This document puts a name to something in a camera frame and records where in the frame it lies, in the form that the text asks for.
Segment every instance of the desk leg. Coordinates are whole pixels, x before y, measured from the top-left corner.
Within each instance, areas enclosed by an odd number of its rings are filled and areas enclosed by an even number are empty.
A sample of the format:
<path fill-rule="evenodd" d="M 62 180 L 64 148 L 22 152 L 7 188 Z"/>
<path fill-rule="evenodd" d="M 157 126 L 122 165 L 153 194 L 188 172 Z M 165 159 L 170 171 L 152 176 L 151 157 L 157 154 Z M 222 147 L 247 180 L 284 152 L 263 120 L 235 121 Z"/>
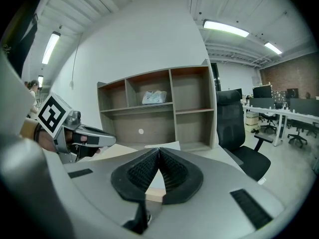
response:
<path fill-rule="evenodd" d="M 283 138 L 285 137 L 285 130 L 286 130 L 286 126 L 287 126 L 287 120 L 288 120 L 288 116 L 286 115 L 285 116 L 283 135 L 281 136 L 281 141 L 283 141 Z"/>
<path fill-rule="evenodd" d="M 279 125 L 278 125 L 278 128 L 277 128 L 277 134 L 276 134 L 276 139 L 275 139 L 275 142 L 274 142 L 274 146 L 277 146 L 277 144 L 278 144 L 278 139 L 279 139 L 279 135 L 280 135 L 281 123 L 282 122 L 283 122 L 283 116 L 280 115 L 279 116 Z"/>
<path fill-rule="evenodd" d="M 247 113 L 247 110 L 244 108 L 244 126 L 246 125 L 246 113 Z"/>

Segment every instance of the ceiling light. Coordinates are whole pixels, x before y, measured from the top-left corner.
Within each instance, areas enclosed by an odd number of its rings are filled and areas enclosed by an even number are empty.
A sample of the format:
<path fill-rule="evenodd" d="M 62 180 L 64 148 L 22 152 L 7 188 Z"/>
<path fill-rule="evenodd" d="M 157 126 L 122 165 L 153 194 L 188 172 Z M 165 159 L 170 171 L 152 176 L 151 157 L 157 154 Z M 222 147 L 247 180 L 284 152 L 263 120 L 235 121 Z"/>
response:
<path fill-rule="evenodd" d="M 271 49 L 272 51 L 275 51 L 278 55 L 281 54 L 282 52 L 277 49 L 274 45 L 272 45 L 270 42 L 266 42 L 265 46 L 269 49 Z"/>
<path fill-rule="evenodd" d="M 204 21 L 204 28 L 221 30 L 221 31 L 225 31 L 225 32 L 233 33 L 233 34 L 238 34 L 242 37 L 247 37 L 247 35 L 249 35 L 249 32 L 244 31 L 242 29 L 225 25 L 219 22 L 210 21 L 210 20 Z"/>
<path fill-rule="evenodd" d="M 47 65 L 50 59 L 50 56 L 52 54 L 52 51 L 54 49 L 54 46 L 56 45 L 57 41 L 59 40 L 61 34 L 58 32 L 53 32 L 51 34 L 51 37 L 49 39 L 49 42 L 46 46 L 44 55 L 43 55 L 43 59 L 42 59 L 42 64 Z"/>
<path fill-rule="evenodd" d="M 38 82 L 39 82 L 39 87 L 42 88 L 43 75 L 39 75 L 39 77 L 38 77 Z"/>

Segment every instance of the hand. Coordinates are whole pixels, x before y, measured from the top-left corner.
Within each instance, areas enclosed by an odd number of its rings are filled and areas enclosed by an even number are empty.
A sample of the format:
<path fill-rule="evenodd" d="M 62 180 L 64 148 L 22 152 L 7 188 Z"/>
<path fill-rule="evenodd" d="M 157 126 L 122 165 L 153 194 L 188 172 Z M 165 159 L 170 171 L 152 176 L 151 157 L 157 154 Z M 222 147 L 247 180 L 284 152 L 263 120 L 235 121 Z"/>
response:
<path fill-rule="evenodd" d="M 66 145 L 71 145 L 72 144 L 72 131 L 65 130 L 64 135 L 65 135 Z M 87 141 L 87 140 L 88 140 L 88 137 L 86 135 L 81 136 L 81 141 Z M 44 148 L 48 151 L 56 152 L 56 149 L 53 145 L 53 138 L 46 131 L 40 131 L 38 144 L 42 148 Z"/>

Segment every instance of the dark hair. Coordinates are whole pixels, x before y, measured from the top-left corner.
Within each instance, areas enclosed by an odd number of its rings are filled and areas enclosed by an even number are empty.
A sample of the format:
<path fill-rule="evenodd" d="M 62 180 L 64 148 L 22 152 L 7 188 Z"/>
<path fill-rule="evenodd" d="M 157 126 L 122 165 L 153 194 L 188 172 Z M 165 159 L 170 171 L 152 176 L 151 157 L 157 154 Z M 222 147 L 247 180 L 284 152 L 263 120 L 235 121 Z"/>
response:
<path fill-rule="evenodd" d="M 40 87 L 39 81 L 38 80 L 33 80 L 33 81 L 28 83 L 28 85 L 27 85 L 28 89 L 31 89 L 34 84 L 36 84 L 38 87 Z"/>

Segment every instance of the tube light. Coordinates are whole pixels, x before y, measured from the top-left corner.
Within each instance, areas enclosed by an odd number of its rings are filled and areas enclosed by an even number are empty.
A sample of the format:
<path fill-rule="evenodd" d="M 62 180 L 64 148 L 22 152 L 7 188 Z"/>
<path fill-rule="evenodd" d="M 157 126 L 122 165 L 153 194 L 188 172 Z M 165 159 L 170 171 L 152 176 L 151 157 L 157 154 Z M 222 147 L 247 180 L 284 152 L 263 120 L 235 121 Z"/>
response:
<path fill-rule="evenodd" d="M 39 87 L 42 88 L 43 75 L 39 75 L 39 77 L 38 77 L 38 82 L 39 82 Z"/>
<path fill-rule="evenodd" d="M 46 46 L 46 49 L 45 49 L 45 52 L 44 52 L 44 55 L 43 55 L 42 64 L 45 64 L 45 65 L 48 64 L 50 56 L 51 56 L 52 51 L 54 49 L 54 46 L 56 45 L 56 43 L 59 40 L 60 36 L 61 36 L 61 34 L 58 33 L 58 32 L 55 32 L 55 31 L 51 34 L 51 37 L 49 39 L 49 42 L 48 42 L 48 44 Z"/>
<path fill-rule="evenodd" d="M 247 37 L 247 35 L 249 35 L 249 32 L 244 31 L 242 29 L 236 28 L 234 26 L 222 24 L 219 22 L 210 21 L 210 20 L 204 21 L 204 28 L 221 30 L 221 31 L 225 31 L 225 32 L 233 33 L 233 34 L 238 34 L 242 37 Z"/>
<path fill-rule="evenodd" d="M 278 55 L 281 54 L 282 52 L 277 49 L 274 45 L 272 45 L 270 42 L 266 42 L 265 46 L 269 49 L 271 49 L 272 51 L 275 51 Z"/>

